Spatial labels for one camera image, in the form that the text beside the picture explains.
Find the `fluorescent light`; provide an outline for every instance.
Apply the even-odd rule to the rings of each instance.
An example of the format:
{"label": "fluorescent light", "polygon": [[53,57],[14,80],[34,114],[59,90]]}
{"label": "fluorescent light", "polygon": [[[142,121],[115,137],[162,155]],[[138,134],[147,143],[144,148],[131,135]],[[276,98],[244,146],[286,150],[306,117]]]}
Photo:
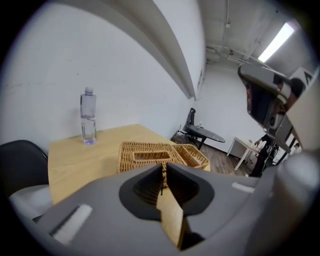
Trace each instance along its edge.
{"label": "fluorescent light", "polygon": [[289,26],[288,23],[285,23],[269,46],[260,55],[258,60],[261,62],[266,62],[272,56],[272,54],[274,54],[284,44],[284,42],[287,41],[294,31],[295,30]]}

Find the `white wall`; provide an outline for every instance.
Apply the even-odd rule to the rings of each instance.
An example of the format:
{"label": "white wall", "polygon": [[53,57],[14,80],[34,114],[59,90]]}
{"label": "white wall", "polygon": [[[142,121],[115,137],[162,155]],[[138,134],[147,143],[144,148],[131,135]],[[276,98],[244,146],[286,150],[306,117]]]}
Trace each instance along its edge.
{"label": "white wall", "polygon": [[81,134],[80,94],[97,95],[96,127],[142,124],[167,138],[188,100],[136,41],[99,16],[46,3],[24,28],[1,71],[0,144],[49,143]]}
{"label": "white wall", "polygon": [[186,60],[195,95],[206,68],[206,39],[197,0],[153,0],[168,21]]}
{"label": "white wall", "polygon": [[225,143],[211,139],[205,143],[224,152],[229,150],[234,137],[255,142],[265,135],[247,113],[246,88],[236,70],[208,65],[201,95],[194,108],[194,124],[202,121],[202,127],[225,139]]}

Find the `black chair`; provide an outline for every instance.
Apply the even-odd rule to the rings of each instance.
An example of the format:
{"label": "black chair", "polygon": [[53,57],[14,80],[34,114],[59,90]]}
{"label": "black chair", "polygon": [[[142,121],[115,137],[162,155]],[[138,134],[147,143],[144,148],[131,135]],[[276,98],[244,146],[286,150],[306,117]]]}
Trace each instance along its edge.
{"label": "black chair", "polygon": [[[0,184],[4,194],[13,206],[16,206],[16,211],[25,216],[24,210],[16,205],[17,201],[29,209],[36,204],[40,206],[41,211],[52,205],[48,157],[37,145],[28,140],[16,140],[0,145]],[[27,217],[33,219],[37,216],[27,214]]]}

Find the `wooden floor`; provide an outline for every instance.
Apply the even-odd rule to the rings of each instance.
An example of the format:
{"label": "wooden floor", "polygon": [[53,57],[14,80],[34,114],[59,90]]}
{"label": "wooden floor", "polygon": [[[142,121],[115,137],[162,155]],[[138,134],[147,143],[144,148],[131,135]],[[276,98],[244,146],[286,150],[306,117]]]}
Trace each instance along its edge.
{"label": "wooden floor", "polygon": [[239,162],[239,159],[233,156],[227,156],[211,147],[202,145],[200,151],[209,159],[210,161],[210,171],[220,174],[228,175],[240,175],[250,174],[251,170],[249,167],[242,163],[238,170],[234,170]]}

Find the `gray panel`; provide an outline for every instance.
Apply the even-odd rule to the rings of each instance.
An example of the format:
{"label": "gray panel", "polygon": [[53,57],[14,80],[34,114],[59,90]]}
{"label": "gray panel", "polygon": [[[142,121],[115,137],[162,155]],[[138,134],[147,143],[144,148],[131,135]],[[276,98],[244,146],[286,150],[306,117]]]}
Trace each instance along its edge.
{"label": "gray panel", "polygon": [[177,164],[183,170],[206,180],[214,190],[214,198],[203,213],[187,217],[190,229],[204,238],[208,238],[232,218],[250,196],[250,193],[232,187],[237,182],[255,187],[259,178],[229,176],[212,173]]}
{"label": "gray panel", "polygon": [[254,193],[250,194],[244,204],[222,228],[216,230],[204,242],[190,248],[183,254],[190,256],[211,255],[214,249],[215,255],[243,255],[248,237],[269,201],[276,169],[276,167],[270,167],[264,171]]}
{"label": "gray panel", "polygon": [[136,218],[123,207],[119,189],[124,181],[150,167],[134,169],[90,182],[51,208],[39,225],[50,232],[76,206],[93,208],[70,246],[89,255],[167,255],[177,253],[161,223]]}

